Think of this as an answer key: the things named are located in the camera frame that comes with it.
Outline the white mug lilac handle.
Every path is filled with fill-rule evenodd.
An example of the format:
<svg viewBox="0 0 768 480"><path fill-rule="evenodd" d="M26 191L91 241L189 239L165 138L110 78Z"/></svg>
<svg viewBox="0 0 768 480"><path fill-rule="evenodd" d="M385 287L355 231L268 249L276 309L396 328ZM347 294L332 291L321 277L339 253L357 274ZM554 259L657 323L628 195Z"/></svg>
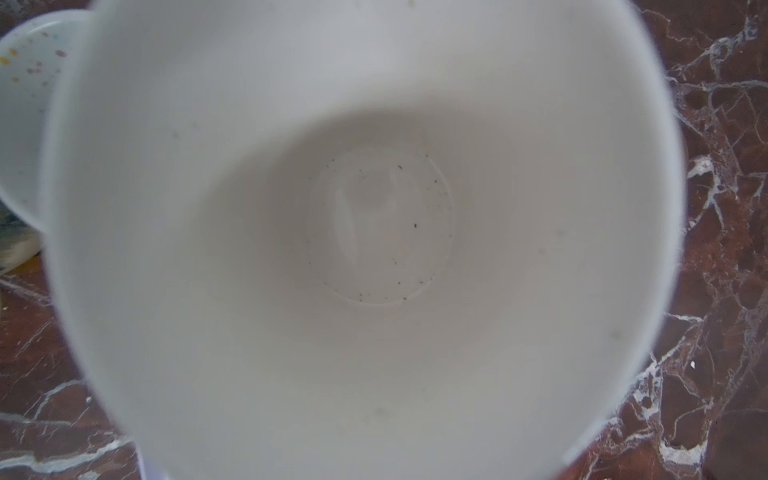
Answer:
<svg viewBox="0 0 768 480"><path fill-rule="evenodd" d="M674 289L627 1L98 1L43 151L70 349L175 479L547 479Z"/></svg>

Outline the white speckled mug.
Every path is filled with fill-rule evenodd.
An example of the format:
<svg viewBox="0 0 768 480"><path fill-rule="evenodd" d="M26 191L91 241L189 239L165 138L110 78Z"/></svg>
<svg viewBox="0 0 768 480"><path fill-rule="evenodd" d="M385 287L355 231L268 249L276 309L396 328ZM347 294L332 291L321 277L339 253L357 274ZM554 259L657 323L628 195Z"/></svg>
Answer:
<svg viewBox="0 0 768 480"><path fill-rule="evenodd" d="M90 16L85 9L46 13L1 38L1 201L36 230L42 228L39 172L47 110Z"/></svg>

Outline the white woven round coaster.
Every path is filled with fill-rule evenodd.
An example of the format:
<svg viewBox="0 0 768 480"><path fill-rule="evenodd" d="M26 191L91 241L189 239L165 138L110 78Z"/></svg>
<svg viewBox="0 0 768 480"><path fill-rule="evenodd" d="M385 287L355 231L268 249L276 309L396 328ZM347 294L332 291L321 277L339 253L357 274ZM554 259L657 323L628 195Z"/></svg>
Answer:
<svg viewBox="0 0 768 480"><path fill-rule="evenodd" d="M20 266L41 250L41 234L1 204L1 273Z"/></svg>

